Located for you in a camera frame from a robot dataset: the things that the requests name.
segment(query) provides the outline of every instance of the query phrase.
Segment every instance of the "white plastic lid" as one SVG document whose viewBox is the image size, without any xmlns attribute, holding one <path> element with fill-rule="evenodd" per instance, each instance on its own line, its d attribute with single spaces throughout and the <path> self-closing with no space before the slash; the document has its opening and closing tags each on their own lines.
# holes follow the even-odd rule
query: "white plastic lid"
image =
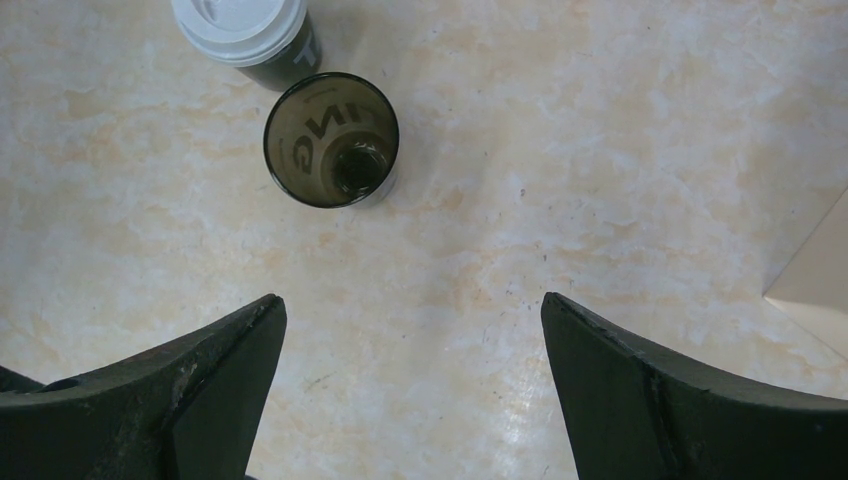
<svg viewBox="0 0 848 480">
<path fill-rule="evenodd" d="M 305 0 L 171 0 L 171 6 L 188 41 L 231 67 L 273 57 L 306 18 Z"/>
</svg>

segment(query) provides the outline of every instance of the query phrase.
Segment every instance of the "cardboard box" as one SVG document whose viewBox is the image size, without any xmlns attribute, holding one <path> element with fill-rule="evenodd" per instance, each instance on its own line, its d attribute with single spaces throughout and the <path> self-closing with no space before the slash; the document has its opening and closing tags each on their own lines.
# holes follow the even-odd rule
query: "cardboard box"
<svg viewBox="0 0 848 480">
<path fill-rule="evenodd" d="M 765 297 L 848 358 L 848 191 L 816 227 Z"/>
</svg>

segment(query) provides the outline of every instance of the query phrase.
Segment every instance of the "tabletop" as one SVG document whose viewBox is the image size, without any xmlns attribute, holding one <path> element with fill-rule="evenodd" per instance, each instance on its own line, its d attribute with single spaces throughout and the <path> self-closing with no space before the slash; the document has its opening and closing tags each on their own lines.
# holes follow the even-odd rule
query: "tabletop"
<svg viewBox="0 0 848 480">
<path fill-rule="evenodd" d="M 0 0 L 0 364 L 42 382 L 261 295 L 289 326 L 248 472 L 576 479 L 539 308 L 848 398 L 762 292 L 848 185 L 837 0 L 312 0 L 399 117 L 370 209 L 288 198 L 279 94 L 165 0 Z"/>
</svg>

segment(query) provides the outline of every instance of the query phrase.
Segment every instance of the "beige stone countertop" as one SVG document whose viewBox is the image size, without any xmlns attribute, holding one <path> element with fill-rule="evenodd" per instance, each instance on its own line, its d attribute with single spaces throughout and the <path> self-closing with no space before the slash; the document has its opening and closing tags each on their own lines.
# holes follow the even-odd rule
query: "beige stone countertop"
<svg viewBox="0 0 848 480">
<path fill-rule="evenodd" d="M 42 382 L 267 292 L 262 480 L 576 479 L 558 291 L 756 380 L 848 398 L 762 292 L 848 185 L 844 1 L 312 0 L 324 70 L 401 123 L 371 209 L 266 170 L 278 94 L 167 0 L 0 0 L 0 364 Z"/>
</svg>

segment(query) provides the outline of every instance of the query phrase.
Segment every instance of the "disposable coffee cup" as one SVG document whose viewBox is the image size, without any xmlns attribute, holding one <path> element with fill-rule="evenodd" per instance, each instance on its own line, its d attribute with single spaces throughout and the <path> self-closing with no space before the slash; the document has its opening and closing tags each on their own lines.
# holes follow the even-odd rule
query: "disposable coffee cup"
<svg viewBox="0 0 848 480">
<path fill-rule="evenodd" d="M 286 91 L 264 144 L 277 185 L 313 207 L 371 206 L 396 180 L 395 111 L 377 87 L 347 73 L 314 75 Z"/>
<path fill-rule="evenodd" d="M 321 44 L 304 0 L 171 0 L 186 39 L 274 91 L 318 71 Z"/>
</svg>

